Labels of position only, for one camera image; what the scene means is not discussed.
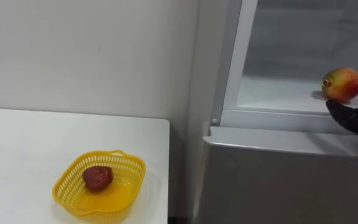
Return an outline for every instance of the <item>basket handle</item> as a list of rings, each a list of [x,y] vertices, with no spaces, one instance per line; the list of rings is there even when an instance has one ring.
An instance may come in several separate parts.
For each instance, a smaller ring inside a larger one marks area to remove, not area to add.
[[[127,155],[127,154],[125,154],[125,152],[123,152],[120,149],[109,151],[108,154],[120,154],[121,156],[126,156]]]

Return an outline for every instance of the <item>strawberry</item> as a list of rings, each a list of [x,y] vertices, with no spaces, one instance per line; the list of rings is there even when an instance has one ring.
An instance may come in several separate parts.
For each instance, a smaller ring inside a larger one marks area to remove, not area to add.
[[[94,166],[87,168],[82,177],[85,181],[85,187],[91,192],[104,190],[113,180],[111,167]]]

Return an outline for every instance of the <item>white wall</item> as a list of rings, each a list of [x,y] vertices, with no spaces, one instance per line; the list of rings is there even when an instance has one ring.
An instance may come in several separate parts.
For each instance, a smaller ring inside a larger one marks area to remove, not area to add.
[[[197,6],[197,0],[0,0],[0,108],[167,118],[171,155],[179,158]],[[172,174],[179,164],[172,160]],[[175,195],[179,180],[172,176],[176,206],[183,197]]]

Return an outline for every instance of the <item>white table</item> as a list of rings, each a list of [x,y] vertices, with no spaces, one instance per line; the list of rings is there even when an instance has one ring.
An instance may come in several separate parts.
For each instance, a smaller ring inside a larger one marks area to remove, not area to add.
[[[82,223],[52,199],[52,187],[84,152],[122,149],[142,158],[144,183],[123,223],[167,223],[169,122],[0,110],[0,223]]]

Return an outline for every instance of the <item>refrigerator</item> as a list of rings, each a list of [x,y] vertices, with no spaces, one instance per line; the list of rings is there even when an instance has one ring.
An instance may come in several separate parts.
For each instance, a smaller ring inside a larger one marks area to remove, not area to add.
[[[200,0],[191,223],[358,223],[358,136],[320,86],[339,67],[358,71],[358,0]]]

